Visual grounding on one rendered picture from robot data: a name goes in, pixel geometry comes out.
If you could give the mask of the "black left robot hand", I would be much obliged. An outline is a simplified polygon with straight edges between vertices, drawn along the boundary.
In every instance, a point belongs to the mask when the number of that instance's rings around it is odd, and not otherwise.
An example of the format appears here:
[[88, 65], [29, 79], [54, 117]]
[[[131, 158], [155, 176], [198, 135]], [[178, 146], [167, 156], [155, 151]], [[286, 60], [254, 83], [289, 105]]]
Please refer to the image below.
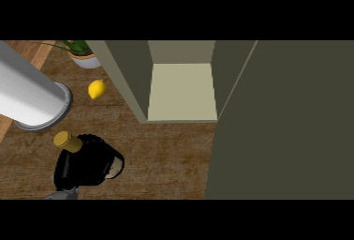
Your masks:
[[54, 146], [60, 149], [54, 166], [57, 191], [97, 186], [122, 173], [124, 156], [99, 136], [60, 131]]

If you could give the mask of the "dark olive cabinet door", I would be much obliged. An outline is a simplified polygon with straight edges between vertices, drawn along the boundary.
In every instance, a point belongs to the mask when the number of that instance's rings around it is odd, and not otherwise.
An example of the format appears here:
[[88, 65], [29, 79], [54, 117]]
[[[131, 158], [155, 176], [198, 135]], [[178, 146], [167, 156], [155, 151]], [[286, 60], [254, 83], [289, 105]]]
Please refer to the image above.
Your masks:
[[354, 41], [261, 41], [215, 126], [209, 199], [354, 199]]

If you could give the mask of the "black wine bottle gold cap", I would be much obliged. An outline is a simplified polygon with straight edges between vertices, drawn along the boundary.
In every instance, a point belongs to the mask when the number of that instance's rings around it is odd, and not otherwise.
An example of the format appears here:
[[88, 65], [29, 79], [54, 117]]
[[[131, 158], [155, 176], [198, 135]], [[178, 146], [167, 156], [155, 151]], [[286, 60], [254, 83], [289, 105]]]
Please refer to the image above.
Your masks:
[[78, 179], [113, 179], [122, 173], [124, 156], [99, 136], [60, 131], [54, 145], [69, 154]]

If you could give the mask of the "yellow lemon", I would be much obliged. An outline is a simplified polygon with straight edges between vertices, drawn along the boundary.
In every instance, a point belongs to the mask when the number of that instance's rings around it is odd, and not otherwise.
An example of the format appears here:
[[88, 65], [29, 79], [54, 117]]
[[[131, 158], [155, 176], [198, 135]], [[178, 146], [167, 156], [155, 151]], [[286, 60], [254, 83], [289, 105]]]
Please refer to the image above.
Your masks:
[[94, 80], [88, 85], [88, 96], [91, 99], [100, 98], [105, 94], [105, 81]]

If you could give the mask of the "white cylinder with grey rim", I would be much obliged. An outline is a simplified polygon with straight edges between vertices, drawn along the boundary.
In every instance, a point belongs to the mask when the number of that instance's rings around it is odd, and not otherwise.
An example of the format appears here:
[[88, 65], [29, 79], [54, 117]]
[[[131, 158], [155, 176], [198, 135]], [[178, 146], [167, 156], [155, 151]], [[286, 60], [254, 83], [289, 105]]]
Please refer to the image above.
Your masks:
[[43, 131], [60, 122], [72, 101], [68, 86], [53, 82], [0, 40], [0, 114], [24, 130]]

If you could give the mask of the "olive green open cabinet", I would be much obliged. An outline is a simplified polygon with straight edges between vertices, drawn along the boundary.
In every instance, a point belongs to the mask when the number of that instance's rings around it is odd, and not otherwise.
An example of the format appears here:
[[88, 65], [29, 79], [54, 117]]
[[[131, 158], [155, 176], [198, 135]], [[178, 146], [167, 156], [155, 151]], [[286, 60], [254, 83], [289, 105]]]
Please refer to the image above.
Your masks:
[[218, 121], [254, 40], [91, 40], [88, 46], [140, 123]]

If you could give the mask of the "green plant in white pot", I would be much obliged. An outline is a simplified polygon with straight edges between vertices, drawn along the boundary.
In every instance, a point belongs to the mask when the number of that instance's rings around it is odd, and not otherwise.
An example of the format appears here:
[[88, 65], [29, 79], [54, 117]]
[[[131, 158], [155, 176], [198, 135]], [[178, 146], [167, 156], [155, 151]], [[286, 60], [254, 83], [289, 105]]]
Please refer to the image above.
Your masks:
[[62, 40], [62, 44], [63, 46], [57, 46], [49, 43], [49, 46], [63, 50], [81, 68], [90, 69], [100, 67], [100, 61], [84, 40]]

